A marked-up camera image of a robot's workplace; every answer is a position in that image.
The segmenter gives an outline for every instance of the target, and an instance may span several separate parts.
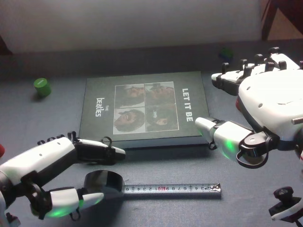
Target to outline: gray table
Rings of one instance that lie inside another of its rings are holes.
[[[186,69],[197,70],[188,65]],[[78,132],[86,77],[94,76],[98,75],[60,77],[57,74],[50,78],[52,94],[43,101],[35,99],[32,79],[3,80],[0,83],[0,143],[6,148],[6,154],[1,163],[35,146],[38,140],[71,130]],[[247,125],[235,108],[236,98],[214,88],[210,73],[203,73],[202,79],[210,115]],[[271,220],[268,208],[277,203],[272,192],[282,186],[292,186],[294,194],[302,196],[301,166],[294,152],[271,151],[264,167],[249,170],[205,146],[132,150],[123,163],[115,166],[76,164],[44,189],[82,187],[85,175],[99,169],[121,174],[128,184],[220,182],[222,198],[105,201],[83,211],[79,222],[72,222],[69,217],[40,221],[32,216],[26,198],[18,198],[8,211],[17,215],[24,227],[282,227],[291,224]]]

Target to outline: photo of man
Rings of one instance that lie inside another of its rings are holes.
[[[147,131],[179,130],[176,105],[146,107]]]
[[[130,108],[145,106],[144,84],[116,86],[115,108]]]
[[[174,82],[145,84],[145,102],[146,106],[175,104]]]
[[[145,108],[115,109],[114,134],[146,132]]]

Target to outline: green bottle cap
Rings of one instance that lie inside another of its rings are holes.
[[[39,78],[34,81],[35,89],[41,97],[48,96],[52,90],[45,78]]]

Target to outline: measuring tape blade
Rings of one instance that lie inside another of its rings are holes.
[[[152,195],[152,194],[215,194],[221,195],[219,183],[200,184],[147,184],[125,185],[125,195]]]

